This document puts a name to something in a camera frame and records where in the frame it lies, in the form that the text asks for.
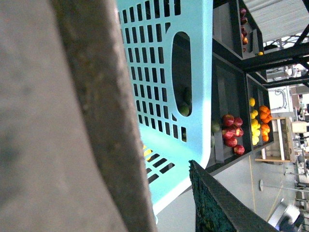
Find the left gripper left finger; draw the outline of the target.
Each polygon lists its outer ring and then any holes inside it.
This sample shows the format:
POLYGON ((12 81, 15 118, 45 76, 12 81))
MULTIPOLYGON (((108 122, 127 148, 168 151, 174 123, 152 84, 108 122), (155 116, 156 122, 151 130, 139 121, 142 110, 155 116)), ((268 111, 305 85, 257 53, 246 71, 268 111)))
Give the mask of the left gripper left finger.
POLYGON ((0 229, 155 232, 113 0, 0 3, 0 229))

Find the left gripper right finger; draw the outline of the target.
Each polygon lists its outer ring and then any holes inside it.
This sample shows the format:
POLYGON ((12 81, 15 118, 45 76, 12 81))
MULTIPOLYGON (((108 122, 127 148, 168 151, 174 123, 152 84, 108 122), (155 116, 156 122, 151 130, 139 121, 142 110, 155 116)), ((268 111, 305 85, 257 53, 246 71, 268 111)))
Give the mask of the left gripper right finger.
POLYGON ((246 207, 196 161, 189 176, 196 206, 197 232, 276 232, 246 207))

